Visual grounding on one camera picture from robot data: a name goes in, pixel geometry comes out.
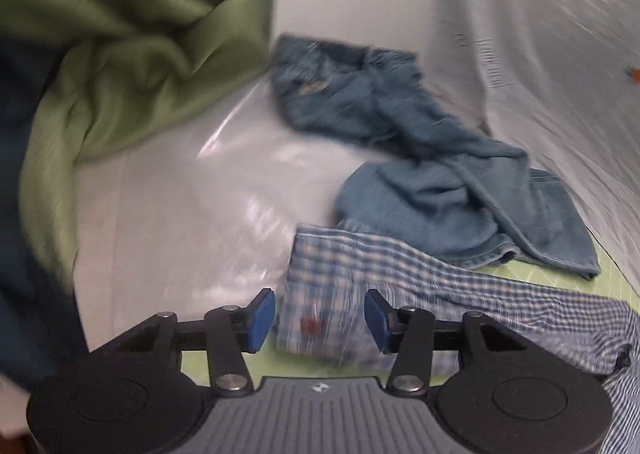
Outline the blue plaid shirt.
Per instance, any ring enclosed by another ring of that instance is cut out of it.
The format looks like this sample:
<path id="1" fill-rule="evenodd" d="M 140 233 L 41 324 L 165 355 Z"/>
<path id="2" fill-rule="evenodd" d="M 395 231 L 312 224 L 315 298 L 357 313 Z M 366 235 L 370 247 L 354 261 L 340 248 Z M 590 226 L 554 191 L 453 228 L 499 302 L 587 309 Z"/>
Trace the blue plaid shirt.
<path id="1" fill-rule="evenodd" d="M 378 351 L 364 320 L 369 289 L 394 307 L 417 307 L 443 321 L 483 312 L 604 376 L 613 423 L 601 450 L 638 452 L 639 315 L 626 302 L 460 269 L 390 237 L 301 226 L 282 285 L 278 349 L 388 370 L 392 360 Z"/>

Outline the clear plastic zipper bag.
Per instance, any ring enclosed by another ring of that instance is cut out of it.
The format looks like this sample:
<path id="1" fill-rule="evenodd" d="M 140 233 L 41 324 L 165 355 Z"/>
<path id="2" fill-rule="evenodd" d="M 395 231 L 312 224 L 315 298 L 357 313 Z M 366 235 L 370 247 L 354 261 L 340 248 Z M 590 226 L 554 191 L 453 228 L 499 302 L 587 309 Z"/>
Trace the clear plastic zipper bag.
<path id="1" fill-rule="evenodd" d="M 293 130 L 259 78 L 187 122 L 78 168 L 74 281 L 88 344 L 148 316 L 197 320 L 276 287 L 301 223 L 333 226 L 382 154 Z"/>

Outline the blue denim jeans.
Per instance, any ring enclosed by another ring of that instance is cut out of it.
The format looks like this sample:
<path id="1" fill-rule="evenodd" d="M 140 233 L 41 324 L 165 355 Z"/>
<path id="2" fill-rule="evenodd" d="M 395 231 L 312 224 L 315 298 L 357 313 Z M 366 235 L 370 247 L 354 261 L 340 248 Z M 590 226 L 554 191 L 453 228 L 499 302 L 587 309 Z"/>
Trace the blue denim jeans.
<path id="1" fill-rule="evenodd" d="M 338 226 L 396 238 L 460 268 L 519 258 L 595 278 L 597 253 L 563 182 L 445 112 L 421 79 L 407 52 L 277 41 L 272 90 L 293 128 L 392 154 L 344 182 Z"/>

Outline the green grid cutting mat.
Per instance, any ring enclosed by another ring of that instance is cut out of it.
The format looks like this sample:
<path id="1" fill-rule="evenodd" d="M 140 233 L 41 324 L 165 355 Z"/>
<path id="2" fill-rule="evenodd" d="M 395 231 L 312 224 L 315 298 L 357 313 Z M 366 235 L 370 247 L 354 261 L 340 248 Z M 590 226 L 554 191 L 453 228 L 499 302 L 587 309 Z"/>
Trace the green grid cutting mat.
<path id="1" fill-rule="evenodd" d="M 639 310 L 638 296 L 617 272 L 611 260 L 605 261 L 603 274 L 592 282 L 584 281 L 570 274 L 554 273 L 545 266 L 529 266 L 519 262 L 512 264 L 512 266 L 490 266 L 477 272 L 509 280 L 608 297 L 626 302 L 636 312 Z M 372 368 L 336 366 L 314 356 L 300 356 L 281 351 L 276 345 L 278 316 L 274 333 L 266 342 L 262 352 L 246 359 L 254 380 L 261 380 L 265 376 L 335 377 L 372 374 L 385 376 L 390 370 L 390 368 L 388 370 L 372 370 Z"/>

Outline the green fabric drape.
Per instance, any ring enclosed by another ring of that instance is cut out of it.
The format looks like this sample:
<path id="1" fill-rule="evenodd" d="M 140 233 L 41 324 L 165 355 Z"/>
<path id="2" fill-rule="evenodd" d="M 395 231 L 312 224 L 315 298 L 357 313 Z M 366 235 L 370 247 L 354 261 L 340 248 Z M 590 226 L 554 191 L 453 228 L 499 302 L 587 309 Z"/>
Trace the green fabric drape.
<path id="1" fill-rule="evenodd" d="M 271 0 L 1 0 L 4 36 L 60 50 L 21 172 L 24 232 L 64 285 L 74 169 L 201 113 L 269 62 Z"/>

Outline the grey carrot print sheet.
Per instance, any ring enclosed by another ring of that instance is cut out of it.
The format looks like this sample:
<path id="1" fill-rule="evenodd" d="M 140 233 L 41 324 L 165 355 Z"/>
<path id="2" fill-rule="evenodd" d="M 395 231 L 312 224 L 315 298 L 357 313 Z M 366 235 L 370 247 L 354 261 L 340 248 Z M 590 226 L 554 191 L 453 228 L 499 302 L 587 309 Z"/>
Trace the grey carrot print sheet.
<path id="1" fill-rule="evenodd" d="M 560 177 L 639 281 L 639 0 L 436 0 L 427 87 Z"/>

